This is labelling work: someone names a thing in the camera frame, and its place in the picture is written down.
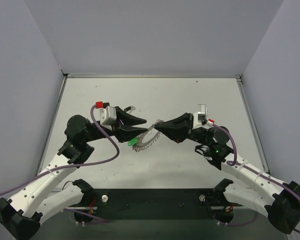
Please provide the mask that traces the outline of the metal disc with keyrings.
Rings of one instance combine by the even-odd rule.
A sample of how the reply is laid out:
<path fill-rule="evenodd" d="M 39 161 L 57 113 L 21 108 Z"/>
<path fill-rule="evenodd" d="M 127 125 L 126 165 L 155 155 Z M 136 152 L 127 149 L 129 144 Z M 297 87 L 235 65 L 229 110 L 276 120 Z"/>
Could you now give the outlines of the metal disc with keyrings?
<path fill-rule="evenodd" d="M 132 145 L 135 152 L 141 152 L 151 147 L 161 136 L 161 132 L 155 129 L 155 125 L 162 124 L 164 121 L 157 119 L 155 123 L 147 128 L 147 131 L 138 135 L 136 142 Z"/>

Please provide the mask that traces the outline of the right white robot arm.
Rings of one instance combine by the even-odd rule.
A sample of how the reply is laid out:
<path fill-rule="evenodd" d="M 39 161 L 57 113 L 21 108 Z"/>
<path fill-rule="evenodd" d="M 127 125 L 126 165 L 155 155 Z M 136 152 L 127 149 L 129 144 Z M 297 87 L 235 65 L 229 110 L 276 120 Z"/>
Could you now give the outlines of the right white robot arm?
<path fill-rule="evenodd" d="M 247 187 L 232 180 L 222 182 L 220 195 L 227 202 L 247 207 L 265 216 L 280 232 L 289 235 L 300 223 L 300 185 L 286 183 L 266 173 L 239 156 L 229 130 L 218 126 L 201 112 L 156 123 L 154 128 L 176 143 L 198 143 L 195 152 L 212 166 L 227 173 Z"/>

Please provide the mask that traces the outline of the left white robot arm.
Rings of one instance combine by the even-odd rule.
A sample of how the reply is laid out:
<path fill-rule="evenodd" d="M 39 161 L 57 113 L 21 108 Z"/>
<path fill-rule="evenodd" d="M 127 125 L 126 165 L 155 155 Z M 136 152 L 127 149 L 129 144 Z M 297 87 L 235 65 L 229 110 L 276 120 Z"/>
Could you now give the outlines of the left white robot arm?
<path fill-rule="evenodd" d="M 64 131 L 66 141 L 51 162 L 34 179 L 18 187 L 19 192 L 0 198 L 0 223 L 17 240 L 29 240 L 40 226 L 58 212 L 72 205 L 86 206 L 94 197 L 93 187 L 83 179 L 74 180 L 68 188 L 50 195 L 67 176 L 86 162 L 94 151 L 89 142 L 114 136 L 120 143 L 145 133 L 141 125 L 147 121 L 120 107 L 93 105 L 99 109 L 100 120 L 89 121 L 81 115 L 72 116 Z"/>

